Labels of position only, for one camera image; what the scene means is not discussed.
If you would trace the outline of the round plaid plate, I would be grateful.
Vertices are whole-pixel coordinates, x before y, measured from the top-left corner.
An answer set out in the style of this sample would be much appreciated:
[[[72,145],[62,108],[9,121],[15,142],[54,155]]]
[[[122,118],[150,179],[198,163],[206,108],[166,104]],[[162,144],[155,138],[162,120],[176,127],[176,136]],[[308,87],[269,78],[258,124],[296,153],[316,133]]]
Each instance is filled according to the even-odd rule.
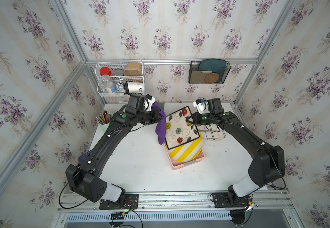
[[[198,126],[198,130],[204,140],[212,142],[221,141],[227,137],[227,133],[215,124]]]

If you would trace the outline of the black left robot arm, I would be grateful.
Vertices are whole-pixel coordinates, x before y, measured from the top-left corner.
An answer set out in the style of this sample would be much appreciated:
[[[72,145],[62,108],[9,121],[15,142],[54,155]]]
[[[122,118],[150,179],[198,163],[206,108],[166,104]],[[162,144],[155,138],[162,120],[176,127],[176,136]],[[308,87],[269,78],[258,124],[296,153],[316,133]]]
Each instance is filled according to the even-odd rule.
[[[102,171],[120,142],[137,124],[143,126],[160,122],[165,117],[154,108],[155,98],[151,95],[130,95],[127,105],[115,112],[107,130],[88,151],[78,165],[69,165],[65,171],[71,191],[91,202],[106,200],[123,205],[125,190],[100,178]]]

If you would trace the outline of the purple cloth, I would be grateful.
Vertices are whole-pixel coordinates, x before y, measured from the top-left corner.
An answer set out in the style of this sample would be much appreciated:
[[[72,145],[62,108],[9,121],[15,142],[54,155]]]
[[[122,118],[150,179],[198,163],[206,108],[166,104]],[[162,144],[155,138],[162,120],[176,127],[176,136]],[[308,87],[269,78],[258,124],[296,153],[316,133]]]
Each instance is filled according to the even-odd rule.
[[[157,123],[157,126],[155,128],[155,133],[158,136],[158,143],[162,145],[166,138],[166,114],[164,110],[157,104],[154,103],[152,107],[155,109],[159,109],[159,113],[161,115],[161,120]]]

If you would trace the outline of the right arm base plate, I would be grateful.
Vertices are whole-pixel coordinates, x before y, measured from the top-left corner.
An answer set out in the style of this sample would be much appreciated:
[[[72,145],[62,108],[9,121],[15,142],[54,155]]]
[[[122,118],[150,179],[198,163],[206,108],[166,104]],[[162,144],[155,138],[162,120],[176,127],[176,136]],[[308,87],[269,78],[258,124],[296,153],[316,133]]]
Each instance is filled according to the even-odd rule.
[[[232,192],[214,192],[209,196],[209,200],[216,208],[248,208],[252,204],[252,197],[238,197]]]

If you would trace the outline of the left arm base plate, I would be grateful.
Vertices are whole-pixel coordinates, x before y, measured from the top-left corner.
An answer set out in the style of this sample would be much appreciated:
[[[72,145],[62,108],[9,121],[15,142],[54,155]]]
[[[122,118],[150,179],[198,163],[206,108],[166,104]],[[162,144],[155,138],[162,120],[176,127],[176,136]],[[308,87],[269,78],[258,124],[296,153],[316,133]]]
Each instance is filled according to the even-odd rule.
[[[100,200],[100,210],[136,210],[138,208],[138,194],[122,194],[117,201]]]

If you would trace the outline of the square floral plate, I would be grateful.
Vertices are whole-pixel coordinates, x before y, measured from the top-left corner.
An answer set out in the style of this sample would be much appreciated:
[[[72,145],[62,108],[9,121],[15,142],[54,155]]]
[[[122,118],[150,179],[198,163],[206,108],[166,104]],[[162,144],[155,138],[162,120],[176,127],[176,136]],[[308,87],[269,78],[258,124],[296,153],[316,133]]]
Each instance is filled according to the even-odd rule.
[[[165,143],[169,149],[174,149],[200,137],[198,128],[186,122],[186,117],[191,115],[189,106],[185,106],[166,116]]]

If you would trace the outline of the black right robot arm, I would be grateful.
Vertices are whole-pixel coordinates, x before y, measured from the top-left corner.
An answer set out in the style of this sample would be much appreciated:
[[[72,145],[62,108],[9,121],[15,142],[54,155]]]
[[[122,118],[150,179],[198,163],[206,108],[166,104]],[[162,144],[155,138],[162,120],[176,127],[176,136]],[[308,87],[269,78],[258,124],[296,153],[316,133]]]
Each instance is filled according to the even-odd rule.
[[[272,146],[249,130],[233,112],[226,112],[219,98],[197,99],[193,102],[196,113],[186,118],[194,125],[214,124],[229,133],[240,143],[252,158],[248,174],[227,191],[227,200],[235,204],[268,183],[285,175],[284,150]]]

